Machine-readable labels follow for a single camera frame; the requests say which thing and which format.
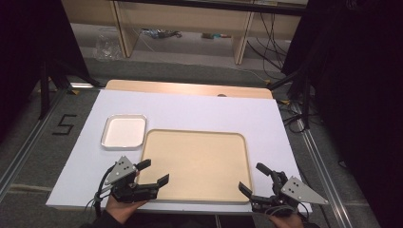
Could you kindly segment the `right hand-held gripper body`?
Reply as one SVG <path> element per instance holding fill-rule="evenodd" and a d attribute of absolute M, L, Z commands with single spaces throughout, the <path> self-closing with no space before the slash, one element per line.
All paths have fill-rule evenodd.
<path fill-rule="evenodd" d="M 328 204 L 327 199 L 296 177 L 288 179 L 283 172 L 277 171 L 272 171 L 272 175 L 268 177 L 273 181 L 274 195 L 269 198 L 252 195 L 253 212 L 276 217 L 289 217 L 297 212 L 300 204 Z"/>

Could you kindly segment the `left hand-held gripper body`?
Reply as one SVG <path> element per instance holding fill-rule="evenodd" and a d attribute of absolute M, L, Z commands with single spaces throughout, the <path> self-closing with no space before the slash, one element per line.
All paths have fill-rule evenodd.
<path fill-rule="evenodd" d="M 108 173 L 106 189 L 118 202 L 131 203 L 154 200 L 159 192 L 157 183 L 138 184 L 135 179 L 139 171 L 128 157 L 121 156 Z"/>

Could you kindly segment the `person's right hand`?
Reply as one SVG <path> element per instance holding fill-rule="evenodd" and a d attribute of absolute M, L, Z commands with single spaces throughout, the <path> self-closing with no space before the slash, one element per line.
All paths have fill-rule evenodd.
<path fill-rule="evenodd" d="M 268 218 L 274 223 L 277 228 L 303 228 L 302 220 L 296 214 L 292 214 L 289 217 L 283 218 L 269 215 Z"/>

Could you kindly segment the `person's left hand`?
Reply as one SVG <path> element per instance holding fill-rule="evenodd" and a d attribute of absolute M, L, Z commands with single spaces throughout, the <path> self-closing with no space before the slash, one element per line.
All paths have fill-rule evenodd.
<path fill-rule="evenodd" d="M 119 223 L 125 224 L 136 210 L 146 204 L 146 200 L 124 203 L 118 202 L 113 196 L 109 196 L 106 203 L 106 211 Z"/>

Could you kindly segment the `large beige tray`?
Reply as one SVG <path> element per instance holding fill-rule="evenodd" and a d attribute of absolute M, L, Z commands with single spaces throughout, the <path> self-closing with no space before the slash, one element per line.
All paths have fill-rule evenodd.
<path fill-rule="evenodd" d="M 151 166 L 138 176 L 151 183 L 167 175 L 159 201 L 243 204 L 239 184 L 253 186 L 247 146 L 239 133 L 153 129 L 143 158 Z"/>

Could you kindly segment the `small white tray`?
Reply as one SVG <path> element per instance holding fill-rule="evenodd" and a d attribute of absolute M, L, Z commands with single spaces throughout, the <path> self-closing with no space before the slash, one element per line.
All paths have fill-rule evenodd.
<path fill-rule="evenodd" d="M 117 114 L 107 118 L 101 138 L 106 150 L 130 150 L 144 142 L 147 119 L 140 114 Z"/>

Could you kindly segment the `white board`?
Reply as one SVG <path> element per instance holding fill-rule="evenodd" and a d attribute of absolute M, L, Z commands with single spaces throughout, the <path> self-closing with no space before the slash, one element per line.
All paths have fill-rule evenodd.
<path fill-rule="evenodd" d="M 60 210 L 82 209 L 94 197 L 100 180 L 122 155 L 138 162 L 144 153 L 105 150 L 101 136 L 106 119 L 114 114 L 144 114 L 146 130 L 204 130 L 239 133 L 246 140 L 253 191 L 272 193 L 272 181 L 256 169 L 261 162 L 289 177 L 300 176 L 278 104 L 273 99 L 230 98 L 165 93 L 103 90 L 99 93 L 47 206 Z"/>

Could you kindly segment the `wooden table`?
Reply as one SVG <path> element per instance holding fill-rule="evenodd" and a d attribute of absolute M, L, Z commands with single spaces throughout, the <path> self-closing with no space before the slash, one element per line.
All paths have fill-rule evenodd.
<path fill-rule="evenodd" d="M 202 95 L 215 97 L 237 97 L 272 99 L 272 92 L 266 88 L 230 86 L 230 85 L 198 85 L 165 82 L 146 82 L 129 80 L 110 80 L 106 84 L 108 90 L 123 90 L 151 93 L 170 93 L 182 95 Z"/>

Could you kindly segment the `black tripod stand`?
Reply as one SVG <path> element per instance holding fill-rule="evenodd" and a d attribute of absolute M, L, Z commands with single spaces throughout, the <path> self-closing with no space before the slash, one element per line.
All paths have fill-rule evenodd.
<path fill-rule="evenodd" d="M 309 100 L 310 100 L 310 78 L 309 65 L 302 64 L 296 71 L 287 75 L 285 78 L 268 85 L 266 88 L 273 91 L 286 83 L 292 83 L 287 92 L 287 96 L 294 100 L 302 97 L 302 110 L 292 118 L 293 121 L 302 120 L 303 130 L 309 129 Z"/>
<path fill-rule="evenodd" d="M 40 94 L 41 112 L 39 119 L 43 120 L 50 110 L 49 82 L 53 82 L 57 89 L 71 89 L 68 75 L 77 76 L 94 87 L 104 87 L 102 83 L 89 76 L 85 62 L 76 67 L 60 59 L 46 59 L 40 66 Z"/>

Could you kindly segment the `black curtain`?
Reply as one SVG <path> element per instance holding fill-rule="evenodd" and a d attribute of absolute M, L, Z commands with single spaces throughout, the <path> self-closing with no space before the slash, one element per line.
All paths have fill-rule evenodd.
<path fill-rule="evenodd" d="M 323 29 L 311 66 L 323 121 L 381 228 L 403 228 L 403 0 L 308 0 L 283 66 L 298 70 Z"/>
<path fill-rule="evenodd" d="M 61 0 L 0 0 L 0 142 L 45 71 L 61 88 L 89 76 Z"/>

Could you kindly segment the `clear plastic bag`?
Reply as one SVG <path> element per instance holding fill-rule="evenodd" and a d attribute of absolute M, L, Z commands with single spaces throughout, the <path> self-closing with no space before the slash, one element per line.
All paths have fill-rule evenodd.
<path fill-rule="evenodd" d="M 118 61 L 123 58 L 118 33 L 115 28 L 100 28 L 96 37 L 93 57 L 100 62 Z"/>

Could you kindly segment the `blue grey clutter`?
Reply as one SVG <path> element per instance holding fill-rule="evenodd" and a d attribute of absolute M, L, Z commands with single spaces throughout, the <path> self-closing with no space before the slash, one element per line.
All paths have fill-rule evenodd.
<path fill-rule="evenodd" d="M 169 37 L 177 37 L 181 38 L 182 33 L 176 30 L 164 30 L 164 29 L 151 29 L 151 28 L 143 28 L 142 34 L 147 35 L 153 39 L 163 39 Z"/>

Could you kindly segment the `small colourful box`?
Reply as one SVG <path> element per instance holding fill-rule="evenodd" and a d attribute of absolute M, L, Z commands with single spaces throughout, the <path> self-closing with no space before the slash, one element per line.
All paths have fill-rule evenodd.
<path fill-rule="evenodd" d="M 221 33 L 202 33 L 201 38 L 203 39 L 218 39 L 218 38 L 232 38 L 231 35 L 221 34 Z"/>

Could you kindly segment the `wooden shelf unit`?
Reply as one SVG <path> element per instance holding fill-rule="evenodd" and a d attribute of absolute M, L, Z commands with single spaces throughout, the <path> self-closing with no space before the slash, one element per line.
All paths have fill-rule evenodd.
<path fill-rule="evenodd" d="M 262 37 L 274 27 L 280 40 L 291 40 L 298 16 L 279 13 L 229 11 L 127 3 L 110 0 L 62 0 L 67 18 L 74 24 L 114 26 L 124 57 L 132 55 L 140 29 L 167 29 L 199 33 L 223 33 L 232 37 L 234 61 L 242 62 L 248 37 Z"/>

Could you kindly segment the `aluminium floor rail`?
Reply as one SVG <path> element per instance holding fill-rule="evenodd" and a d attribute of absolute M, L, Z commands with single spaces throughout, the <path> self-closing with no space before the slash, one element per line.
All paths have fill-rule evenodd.
<path fill-rule="evenodd" d="M 318 173 L 319 179 L 323 185 L 324 191 L 327 196 L 328 204 L 331 206 L 336 221 L 340 228 L 353 228 L 353 225 L 350 221 L 349 215 L 346 211 L 345 206 L 342 203 L 341 197 L 336 191 L 335 184 L 331 179 L 330 173 L 319 153 L 317 148 L 317 144 L 313 138 L 313 135 L 310 129 L 307 127 L 307 123 L 305 123 L 301 118 L 297 120 L 297 125 L 299 130 L 302 133 L 302 137 L 305 141 L 309 154 L 313 160 L 313 164 Z"/>
<path fill-rule="evenodd" d="M 14 155 L 12 161 L 9 163 L 8 168 L 0 176 L 0 202 L 8 193 L 11 184 L 14 182 L 16 176 L 24 166 L 25 162 L 29 158 L 29 154 L 33 147 L 37 144 L 39 138 L 44 132 L 45 127 L 48 124 L 49 118 L 52 116 L 54 110 L 62 102 L 64 97 L 69 93 L 80 91 L 82 89 L 92 89 L 93 85 L 88 83 L 71 83 L 69 88 L 58 89 L 48 107 L 45 108 L 45 112 L 40 115 L 40 118 L 35 123 L 29 135 L 22 143 L 19 150 Z"/>

